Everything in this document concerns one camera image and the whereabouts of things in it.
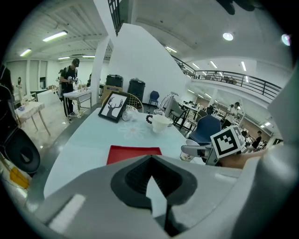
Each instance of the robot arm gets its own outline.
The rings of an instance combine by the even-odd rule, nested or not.
[[[199,142],[201,146],[181,147],[186,154],[201,157],[206,165],[216,165],[220,158],[240,151],[245,141],[238,126],[230,126],[211,136],[212,143]]]

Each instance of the white cart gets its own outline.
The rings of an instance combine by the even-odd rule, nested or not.
[[[64,94],[64,105],[65,105],[65,108],[67,109],[67,104],[66,104],[67,99],[66,98],[75,100],[77,102],[77,108],[78,108],[71,114],[68,114],[68,111],[66,110],[68,121],[70,121],[71,117],[77,117],[77,114],[79,113],[80,110],[83,110],[83,112],[85,112],[86,110],[88,110],[92,107],[92,92],[91,92],[91,90],[83,91],[83,92],[78,90],[78,91],[65,93]],[[90,108],[81,106],[81,103],[83,103],[87,100],[90,101]]]

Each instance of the balcony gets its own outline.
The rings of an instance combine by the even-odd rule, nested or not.
[[[177,62],[183,73],[191,79],[194,79],[194,81],[196,81],[196,79],[199,79],[223,82],[225,84],[231,84],[250,91],[254,91],[255,93],[261,94],[271,100],[273,100],[281,91],[281,87],[256,77],[230,71],[195,70],[193,67],[182,62],[178,58],[174,56],[172,57]]]

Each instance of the white mug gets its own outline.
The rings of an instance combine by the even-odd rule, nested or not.
[[[165,116],[160,114],[149,114],[146,117],[146,121],[153,125],[153,131],[155,133],[161,133],[171,123],[171,120],[169,118],[166,118]]]
[[[197,142],[193,141],[193,140],[186,140],[185,145],[199,146],[199,144]],[[183,161],[190,162],[194,158],[194,156],[188,155],[188,154],[185,154],[185,153],[181,152],[179,158]]]

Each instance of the railing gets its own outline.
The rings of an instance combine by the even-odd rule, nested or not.
[[[114,25],[114,29],[116,32],[116,35],[118,35],[120,29],[121,29],[121,15],[120,15],[120,1],[119,0],[108,0],[109,9]]]
[[[220,70],[194,70],[188,64],[172,56],[183,73],[192,79],[212,80],[226,84],[236,85],[261,94],[269,99],[274,99],[281,91],[281,87],[256,77]]]
[[[181,68],[182,72],[189,76],[190,78],[193,78],[193,75],[195,73],[195,69],[193,69],[191,66],[186,64],[185,62],[182,62],[180,59],[176,58],[175,56],[171,55],[173,59],[176,61],[178,64],[179,68]]]

